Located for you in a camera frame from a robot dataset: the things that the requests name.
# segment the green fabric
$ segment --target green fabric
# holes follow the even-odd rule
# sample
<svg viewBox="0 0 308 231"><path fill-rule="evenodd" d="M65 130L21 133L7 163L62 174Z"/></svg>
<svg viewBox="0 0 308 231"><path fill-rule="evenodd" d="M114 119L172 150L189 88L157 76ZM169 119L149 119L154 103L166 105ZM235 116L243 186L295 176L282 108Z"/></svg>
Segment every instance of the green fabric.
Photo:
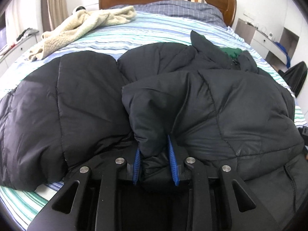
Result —
<svg viewBox="0 0 308 231"><path fill-rule="evenodd" d="M240 53L242 53L242 50L239 48L233 49L233 48L220 48L223 52L227 53L228 56L230 56L232 59L236 59Z"/></svg>

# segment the black puffer jacket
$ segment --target black puffer jacket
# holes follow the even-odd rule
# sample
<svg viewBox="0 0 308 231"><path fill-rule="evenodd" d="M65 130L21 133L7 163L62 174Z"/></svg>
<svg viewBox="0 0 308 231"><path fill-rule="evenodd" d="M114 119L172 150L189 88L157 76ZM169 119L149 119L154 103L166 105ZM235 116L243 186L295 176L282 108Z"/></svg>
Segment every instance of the black puffer jacket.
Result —
<svg viewBox="0 0 308 231"><path fill-rule="evenodd" d="M138 142L142 183L170 176L172 133L189 155L228 164L284 226L307 194L294 100L248 52L232 60L192 31L117 62L91 51L54 59L0 102L0 181L34 190Z"/></svg>

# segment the striped bed sheet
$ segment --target striped bed sheet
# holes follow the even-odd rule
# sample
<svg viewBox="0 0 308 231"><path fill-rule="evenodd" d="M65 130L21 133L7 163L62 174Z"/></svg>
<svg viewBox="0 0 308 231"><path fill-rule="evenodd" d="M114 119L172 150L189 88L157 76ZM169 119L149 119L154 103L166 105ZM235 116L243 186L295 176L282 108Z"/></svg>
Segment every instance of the striped bed sheet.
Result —
<svg viewBox="0 0 308 231"><path fill-rule="evenodd" d="M29 62L26 52L0 78L0 98L14 89L32 71L64 54L92 50L98 53L109 54L118 59L127 50L150 43L177 42L190 45L191 30L204 35L219 47L248 50L258 67L267 71L279 84L290 91L290 88L281 76L252 47L235 34L230 27L221 28L188 18L174 18L138 12L132 22L124 25L97 28L42 61ZM296 104L295 125L300 127L306 124L304 115ZM0 201L21 230L26 230L36 214L62 185L62 182L44 184L39 186L35 192L24 192L0 187Z"/></svg>

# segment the cream fleece blanket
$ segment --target cream fleece blanket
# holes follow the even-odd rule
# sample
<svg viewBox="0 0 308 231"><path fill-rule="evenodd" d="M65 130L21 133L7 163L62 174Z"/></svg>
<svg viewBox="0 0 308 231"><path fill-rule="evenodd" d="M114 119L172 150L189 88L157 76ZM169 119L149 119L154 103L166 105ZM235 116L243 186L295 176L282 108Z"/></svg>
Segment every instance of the cream fleece blanket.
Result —
<svg viewBox="0 0 308 231"><path fill-rule="evenodd" d="M136 11L133 6L95 11L79 10L55 30L44 32L43 40L30 49L29 60L42 60L98 26L128 23L135 16Z"/></svg>

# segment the round metal pin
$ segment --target round metal pin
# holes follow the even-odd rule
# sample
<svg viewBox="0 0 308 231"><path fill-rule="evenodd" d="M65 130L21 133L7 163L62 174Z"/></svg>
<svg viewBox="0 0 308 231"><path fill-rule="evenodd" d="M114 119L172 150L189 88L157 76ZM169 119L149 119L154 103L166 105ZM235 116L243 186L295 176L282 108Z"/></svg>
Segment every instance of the round metal pin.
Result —
<svg viewBox="0 0 308 231"><path fill-rule="evenodd" d="M222 170L225 171L225 172L230 172L231 171L231 167L228 166L228 165L223 165L222 166Z"/></svg>
<svg viewBox="0 0 308 231"><path fill-rule="evenodd" d="M195 163L195 162L196 162L196 159L193 158L193 157L187 157L187 158L186 158L186 162L187 162L187 163Z"/></svg>
<svg viewBox="0 0 308 231"><path fill-rule="evenodd" d="M79 171L80 171L80 173L83 173L83 174L84 174L84 173L86 173L86 172L89 171L89 168L88 168L87 166L83 166L83 167L80 168Z"/></svg>
<svg viewBox="0 0 308 231"><path fill-rule="evenodd" d="M125 161L124 158L119 157L119 158L116 159L115 162L116 162L117 164L122 164L124 161Z"/></svg>

